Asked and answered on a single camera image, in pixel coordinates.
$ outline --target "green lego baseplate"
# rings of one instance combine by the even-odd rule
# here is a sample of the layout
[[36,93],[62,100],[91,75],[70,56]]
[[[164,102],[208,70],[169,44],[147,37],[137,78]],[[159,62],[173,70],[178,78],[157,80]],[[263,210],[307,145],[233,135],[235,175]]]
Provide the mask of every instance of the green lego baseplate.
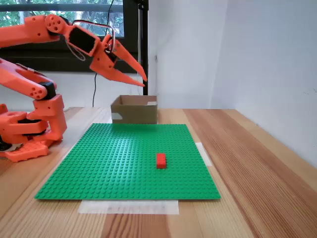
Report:
[[[157,169],[157,153],[166,169]],[[184,124],[95,123],[36,199],[220,199]]]

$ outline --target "masking tape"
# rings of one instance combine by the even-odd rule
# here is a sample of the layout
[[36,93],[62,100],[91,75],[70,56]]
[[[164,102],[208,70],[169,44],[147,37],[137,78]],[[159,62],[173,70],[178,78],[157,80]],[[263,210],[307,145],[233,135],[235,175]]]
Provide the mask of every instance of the masking tape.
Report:
[[119,113],[111,113],[112,120],[122,120],[122,116]]
[[200,155],[202,156],[202,159],[204,160],[204,163],[207,167],[212,166],[212,163],[210,161],[210,158],[201,142],[195,143],[197,146],[197,149],[199,150]]
[[178,200],[83,200],[81,214],[161,214],[178,215]]
[[157,102],[148,102],[147,103],[147,106],[155,106],[157,105],[158,103]]
[[108,121],[107,121],[107,124],[112,124],[112,118],[109,117]]

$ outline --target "red lego brick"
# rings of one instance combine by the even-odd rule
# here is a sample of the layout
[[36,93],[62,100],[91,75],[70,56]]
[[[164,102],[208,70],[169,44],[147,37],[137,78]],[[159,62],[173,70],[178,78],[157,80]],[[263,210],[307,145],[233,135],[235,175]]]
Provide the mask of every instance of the red lego brick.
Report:
[[166,155],[157,153],[157,169],[166,169]]

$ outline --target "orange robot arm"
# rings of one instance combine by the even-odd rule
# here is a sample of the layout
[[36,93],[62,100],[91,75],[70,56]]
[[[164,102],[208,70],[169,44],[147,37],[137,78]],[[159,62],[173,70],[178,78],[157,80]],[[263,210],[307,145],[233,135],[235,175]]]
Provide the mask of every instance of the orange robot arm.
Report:
[[[93,57],[90,69],[105,78],[144,86],[114,68],[117,58],[120,58],[147,81],[143,68],[115,37],[107,35],[101,41],[85,28],[69,24],[53,14],[26,17],[23,25],[0,28],[0,48],[58,41],[60,35],[71,47]],[[56,84],[32,69],[3,59],[0,59],[0,84],[33,98],[35,107],[27,114],[8,112],[6,105],[0,104],[0,157],[17,162],[46,155],[48,146],[53,141],[62,140],[66,130],[64,104],[61,95],[55,93]],[[17,151],[1,151],[1,145],[17,143],[24,145]]]

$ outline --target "wooden tabletop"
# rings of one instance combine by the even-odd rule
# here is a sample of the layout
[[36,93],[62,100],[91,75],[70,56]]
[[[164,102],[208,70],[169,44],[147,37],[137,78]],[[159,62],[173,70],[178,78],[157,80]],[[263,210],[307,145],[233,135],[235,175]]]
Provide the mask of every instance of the wooden tabletop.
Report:
[[317,171],[235,110],[159,110],[202,142],[219,201],[180,201],[179,215],[78,214],[81,201],[35,194],[93,122],[110,110],[71,108],[64,140],[45,157],[0,160],[0,237],[317,237]]

